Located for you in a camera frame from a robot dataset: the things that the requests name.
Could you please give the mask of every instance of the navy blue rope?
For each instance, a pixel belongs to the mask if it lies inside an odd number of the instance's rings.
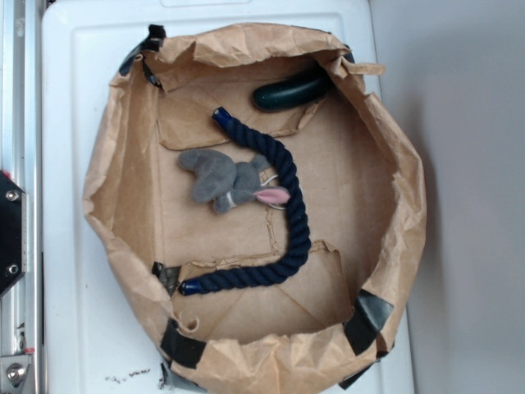
[[[290,192],[290,199],[286,203],[290,241],[286,254],[275,263],[261,267],[218,270],[182,282],[179,292],[184,296],[282,283],[295,275],[306,263],[308,251],[312,246],[303,193],[299,188],[297,167],[291,153],[280,141],[243,125],[224,108],[218,108],[212,117],[228,137],[242,147],[257,150],[276,168],[281,186]]]

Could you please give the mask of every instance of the pink inner ear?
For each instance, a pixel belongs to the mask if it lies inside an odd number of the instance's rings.
[[[285,204],[290,199],[290,193],[282,187],[258,190],[253,195],[257,200],[265,204]]]

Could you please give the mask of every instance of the crumpled paper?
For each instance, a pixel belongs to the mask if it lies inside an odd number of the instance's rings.
[[[425,241],[422,163],[379,98],[364,93],[362,75],[384,68],[349,63],[348,51],[320,30],[232,25],[145,53],[161,89],[146,81],[141,59],[111,83],[84,212],[152,341],[159,346],[174,318],[181,333],[208,343],[196,369],[171,368],[209,392],[317,393],[394,344]],[[256,87],[315,63],[335,83],[325,98],[280,113],[252,105]],[[151,274],[155,261],[181,266],[184,280],[286,251],[282,212],[252,203],[218,216],[189,197],[194,177],[176,165],[181,150],[209,147],[235,161],[254,155],[212,122],[219,106],[294,155],[313,246],[279,286],[170,298]],[[360,289],[395,308],[356,355],[342,323]]]

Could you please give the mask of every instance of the stuffed bunny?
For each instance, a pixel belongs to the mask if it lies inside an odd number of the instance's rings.
[[[179,155],[179,164],[197,176],[191,197],[197,203],[215,200],[213,209],[226,213],[237,205],[258,200],[284,204],[290,198],[282,187],[262,186],[259,173],[270,167],[258,154],[250,163],[234,163],[225,154],[211,149],[191,149]]]

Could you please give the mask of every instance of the cucumber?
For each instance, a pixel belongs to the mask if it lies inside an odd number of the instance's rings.
[[[347,53],[345,58],[354,62],[352,53]],[[261,111],[284,111],[321,98],[332,86],[330,76],[317,66],[288,80],[261,86],[253,92],[253,103]]]

